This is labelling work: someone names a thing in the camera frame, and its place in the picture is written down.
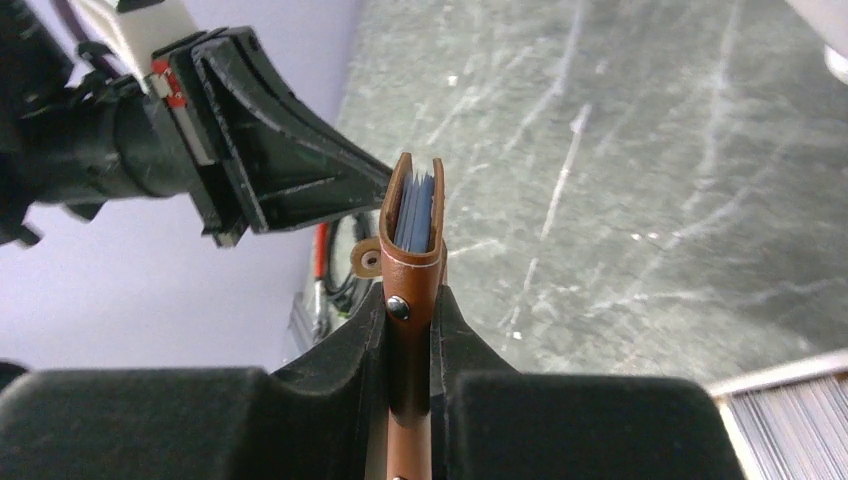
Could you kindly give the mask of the brown leather card holder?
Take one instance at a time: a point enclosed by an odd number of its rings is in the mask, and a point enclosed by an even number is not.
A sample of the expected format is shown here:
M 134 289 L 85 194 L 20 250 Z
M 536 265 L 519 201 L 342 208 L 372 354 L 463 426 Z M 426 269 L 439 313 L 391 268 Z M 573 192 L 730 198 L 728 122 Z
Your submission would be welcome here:
M 445 180 L 441 159 L 416 169 L 410 153 L 395 165 L 378 233 L 355 245 L 356 276 L 381 277 L 388 353 L 386 476 L 432 476 L 430 331 L 446 278 Z

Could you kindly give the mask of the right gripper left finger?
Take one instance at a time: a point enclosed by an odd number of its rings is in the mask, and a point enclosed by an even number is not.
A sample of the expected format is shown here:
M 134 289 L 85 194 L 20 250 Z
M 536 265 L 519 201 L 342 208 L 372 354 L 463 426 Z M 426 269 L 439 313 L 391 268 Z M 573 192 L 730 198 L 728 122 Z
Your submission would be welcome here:
M 284 473 L 292 479 L 384 479 L 387 462 L 382 284 L 344 325 L 272 373 L 286 390 Z

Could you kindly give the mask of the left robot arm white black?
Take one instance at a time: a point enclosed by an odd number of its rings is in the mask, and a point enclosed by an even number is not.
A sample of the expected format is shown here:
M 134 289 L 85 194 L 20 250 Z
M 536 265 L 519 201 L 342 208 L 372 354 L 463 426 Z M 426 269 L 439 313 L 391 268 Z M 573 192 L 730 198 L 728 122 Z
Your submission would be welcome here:
M 223 248 L 378 208 L 383 162 L 284 82 L 248 27 L 203 31 L 180 1 L 62 1 L 99 39 L 73 63 L 24 1 L 1 5 L 1 240 L 32 246 L 28 208 L 92 220 L 111 200 L 192 199 Z

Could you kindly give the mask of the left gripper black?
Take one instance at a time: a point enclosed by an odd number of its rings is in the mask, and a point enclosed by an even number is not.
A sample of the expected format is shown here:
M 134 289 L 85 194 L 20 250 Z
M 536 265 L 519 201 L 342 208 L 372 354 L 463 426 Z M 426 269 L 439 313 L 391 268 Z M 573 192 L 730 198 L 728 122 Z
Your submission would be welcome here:
M 298 99 L 250 29 L 191 34 L 151 54 L 148 116 L 188 157 L 204 236 L 235 247 L 379 207 L 390 168 Z

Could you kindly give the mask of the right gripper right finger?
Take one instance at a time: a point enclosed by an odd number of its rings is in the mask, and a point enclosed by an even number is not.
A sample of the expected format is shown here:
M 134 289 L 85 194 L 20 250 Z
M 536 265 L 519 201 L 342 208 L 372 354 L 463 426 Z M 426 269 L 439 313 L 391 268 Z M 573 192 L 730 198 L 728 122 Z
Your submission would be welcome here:
M 452 290 L 436 300 L 431 408 L 437 479 L 519 479 L 522 375 L 465 321 Z

